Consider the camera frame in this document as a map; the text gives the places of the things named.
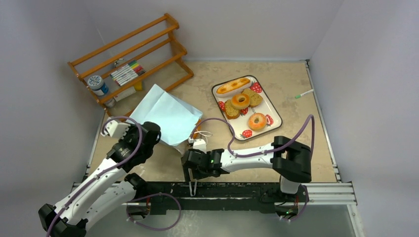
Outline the round brown bread slice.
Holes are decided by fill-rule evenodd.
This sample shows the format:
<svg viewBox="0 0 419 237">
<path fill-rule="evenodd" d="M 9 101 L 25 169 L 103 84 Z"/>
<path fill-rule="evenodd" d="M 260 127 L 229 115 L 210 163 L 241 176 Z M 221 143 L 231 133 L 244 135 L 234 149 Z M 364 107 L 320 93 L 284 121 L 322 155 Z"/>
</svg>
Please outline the round brown bread slice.
<svg viewBox="0 0 419 237">
<path fill-rule="evenodd" d="M 246 88 L 242 91 L 243 94 L 249 96 L 250 99 L 250 105 L 249 107 L 254 108 L 258 105 L 260 105 L 263 102 L 263 98 L 253 90 Z"/>
</svg>

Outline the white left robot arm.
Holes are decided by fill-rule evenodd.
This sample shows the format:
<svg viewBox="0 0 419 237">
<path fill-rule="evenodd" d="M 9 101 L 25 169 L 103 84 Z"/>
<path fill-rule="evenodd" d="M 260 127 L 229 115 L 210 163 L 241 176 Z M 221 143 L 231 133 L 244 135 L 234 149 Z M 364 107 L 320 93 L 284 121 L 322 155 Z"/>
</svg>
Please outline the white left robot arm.
<svg viewBox="0 0 419 237">
<path fill-rule="evenodd" d="M 109 119 L 101 134 L 117 138 L 100 165 L 74 191 L 56 204 L 44 204 L 38 211 L 42 228 L 48 237 L 83 237 L 89 222 L 87 215 L 95 214 L 91 206 L 119 178 L 135 166 L 145 163 L 160 141 L 161 128 L 153 122 L 139 124 L 122 116 Z"/>
</svg>

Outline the orange fake pastry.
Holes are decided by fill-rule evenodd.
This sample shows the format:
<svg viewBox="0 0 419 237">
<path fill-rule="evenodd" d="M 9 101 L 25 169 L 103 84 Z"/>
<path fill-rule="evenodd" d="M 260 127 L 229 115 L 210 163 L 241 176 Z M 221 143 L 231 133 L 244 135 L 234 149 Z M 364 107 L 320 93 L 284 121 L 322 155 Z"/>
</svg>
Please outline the orange fake pastry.
<svg viewBox="0 0 419 237">
<path fill-rule="evenodd" d="M 198 131 L 199 131 L 199 129 L 200 129 L 200 126 L 198 126 L 198 128 L 195 130 L 195 132 L 194 132 L 194 134 L 193 134 L 193 139 L 196 139 L 197 137 L 198 137 Z"/>
</svg>

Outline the long fake bread loaf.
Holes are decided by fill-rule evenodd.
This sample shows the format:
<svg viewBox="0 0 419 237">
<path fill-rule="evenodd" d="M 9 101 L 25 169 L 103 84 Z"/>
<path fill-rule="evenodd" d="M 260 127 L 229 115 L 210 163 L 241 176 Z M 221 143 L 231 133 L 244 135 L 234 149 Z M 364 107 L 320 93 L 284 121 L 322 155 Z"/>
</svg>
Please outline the long fake bread loaf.
<svg viewBox="0 0 419 237">
<path fill-rule="evenodd" d="M 234 79 L 220 85 L 215 91 L 215 95 L 220 98 L 233 96 L 244 89 L 249 88 L 251 84 L 252 81 L 246 77 Z"/>
</svg>

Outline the orange fake donut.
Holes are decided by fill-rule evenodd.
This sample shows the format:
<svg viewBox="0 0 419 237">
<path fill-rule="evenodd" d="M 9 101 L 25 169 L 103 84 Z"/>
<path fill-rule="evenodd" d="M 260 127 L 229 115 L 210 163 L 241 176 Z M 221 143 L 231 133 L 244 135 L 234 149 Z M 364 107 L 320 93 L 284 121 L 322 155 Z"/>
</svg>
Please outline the orange fake donut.
<svg viewBox="0 0 419 237">
<path fill-rule="evenodd" d="M 237 110 L 242 110 L 250 105 L 250 98 L 246 94 L 239 93 L 232 97 L 231 104 L 233 108 Z"/>
<path fill-rule="evenodd" d="M 252 131 L 261 131 L 266 127 L 267 120 L 264 114 L 262 113 L 255 113 L 250 116 L 248 120 L 248 127 Z"/>
</svg>

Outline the white strawberry tray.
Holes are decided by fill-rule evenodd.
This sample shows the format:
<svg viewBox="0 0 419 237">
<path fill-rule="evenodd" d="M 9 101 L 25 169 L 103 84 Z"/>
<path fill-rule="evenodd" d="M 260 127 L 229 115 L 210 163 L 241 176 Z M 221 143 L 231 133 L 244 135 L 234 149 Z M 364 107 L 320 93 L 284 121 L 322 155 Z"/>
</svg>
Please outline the white strawberry tray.
<svg viewBox="0 0 419 237">
<path fill-rule="evenodd" d="M 241 110 L 239 117 L 235 119 L 228 119 L 225 112 L 222 112 L 223 117 L 233 127 L 230 129 L 230 132 L 234 134 L 235 139 L 238 141 L 247 141 L 255 137 L 260 137 L 270 131 L 278 129 L 283 124 L 280 114 L 274 107 L 257 78 L 252 75 L 245 75 L 245 78 L 249 79 L 250 83 L 243 86 L 241 89 L 243 90 L 245 88 L 249 88 L 253 90 L 261 96 L 262 102 L 254 108 Z M 249 118 L 255 113 L 262 113 L 267 119 L 266 127 L 261 131 L 253 131 L 248 126 Z"/>
</svg>

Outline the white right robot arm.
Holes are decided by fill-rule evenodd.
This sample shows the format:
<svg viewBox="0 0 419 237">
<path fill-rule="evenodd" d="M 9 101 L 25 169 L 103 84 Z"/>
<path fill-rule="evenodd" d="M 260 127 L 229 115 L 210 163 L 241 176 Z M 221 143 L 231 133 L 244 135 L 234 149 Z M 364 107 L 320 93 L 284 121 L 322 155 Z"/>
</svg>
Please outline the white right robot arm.
<svg viewBox="0 0 419 237">
<path fill-rule="evenodd" d="M 219 177 L 239 170 L 269 168 L 280 174 L 277 194 L 289 201 L 296 196 L 301 183 L 312 181 L 311 147 L 285 136 L 276 136 L 263 146 L 229 151 L 188 149 L 181 158 L 186 182 Z"/>
</svg>

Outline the light blue paper bag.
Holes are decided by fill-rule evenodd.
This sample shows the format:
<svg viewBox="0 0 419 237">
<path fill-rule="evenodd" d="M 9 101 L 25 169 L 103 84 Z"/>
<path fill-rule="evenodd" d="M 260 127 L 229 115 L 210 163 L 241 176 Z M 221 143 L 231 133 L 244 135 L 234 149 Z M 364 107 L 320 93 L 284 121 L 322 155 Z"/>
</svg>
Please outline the light blue paper bag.
<svg viewBox="0 0 419 237">
<path fill-rule="evenodd" d="M 161 142 L 181 154 L 186 151 L 188 137 L 203 112 L 153 85 L 130 117 L 140 124 L 153 122 L 161 128 Z"/>
</svg>

